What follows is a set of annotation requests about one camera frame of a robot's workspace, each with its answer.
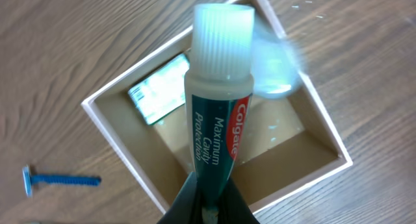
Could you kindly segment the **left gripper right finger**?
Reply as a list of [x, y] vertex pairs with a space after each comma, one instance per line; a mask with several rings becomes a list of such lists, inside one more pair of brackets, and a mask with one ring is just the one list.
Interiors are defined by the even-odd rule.
[[218, 224], [259, 224], [232, 179], [218, 201]]

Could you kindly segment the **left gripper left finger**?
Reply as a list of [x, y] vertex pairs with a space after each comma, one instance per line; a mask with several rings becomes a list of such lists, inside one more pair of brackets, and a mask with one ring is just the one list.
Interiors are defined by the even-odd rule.
[[195, 172], [191, 172], [173, 204], [157, 224], [202, 224], [202, 196]]

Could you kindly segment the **white teal toothpaste tube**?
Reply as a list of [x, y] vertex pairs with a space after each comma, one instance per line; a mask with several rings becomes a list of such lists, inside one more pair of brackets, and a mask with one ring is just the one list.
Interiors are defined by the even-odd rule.
[[214, 207], [237, 159], [253, 94], [251, 45], [255, 10], [248, 5], [194, 8], [185, 104], [198, 187]]

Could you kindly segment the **blue disposable razor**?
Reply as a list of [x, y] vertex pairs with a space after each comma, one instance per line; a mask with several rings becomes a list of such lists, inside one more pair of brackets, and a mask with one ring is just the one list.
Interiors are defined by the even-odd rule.
[[27, 197], [33, 196], [33, 186], [38, 183], [45, 184], [65, 184], [71, 186], [99, 186], [101, 183], [100, 177], [85, 177], [73, 175], [51, 175], [39, 174], [32, 175], [29, 166], [22, 168], [23, 183]]

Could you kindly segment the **green white packet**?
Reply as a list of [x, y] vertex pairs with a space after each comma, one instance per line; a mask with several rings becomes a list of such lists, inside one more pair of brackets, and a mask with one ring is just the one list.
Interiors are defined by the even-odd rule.
[[182, 53], [129, 89], [129, 97], [148, 125], [185, 104], [184, 79], [188, 70], [189, 60]]

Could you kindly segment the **clear bottle with dark liquid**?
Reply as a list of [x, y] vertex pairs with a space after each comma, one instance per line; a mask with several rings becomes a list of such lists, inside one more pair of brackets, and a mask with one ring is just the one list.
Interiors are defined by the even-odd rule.
[[256, 15], [253, 28], [252, 68], [255, 95], [266, 99], [287, 97], [301, 85], [303, 58], [290, 40], [279, 37]]

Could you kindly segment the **open cardboard box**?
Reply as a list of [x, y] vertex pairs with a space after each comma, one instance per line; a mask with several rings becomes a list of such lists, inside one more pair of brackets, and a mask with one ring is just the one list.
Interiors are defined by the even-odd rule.
[[[248, 5], [279, 37], [285, 31], [268, 0], [229, 0]], [[161, 212], [167, 212], [195, 172], [186, 104], [148, 125], [128, 91], [171, 59], [185, 54], [190, 68], [193, 25], [87, 97], [82, 106]], [[252, 213], [272, 206], [352, 164], [345, 146], [305, 71], [287, 97], [253, 94], [232, 179]], [[206, 214], [219, 214], [218, 203]]]

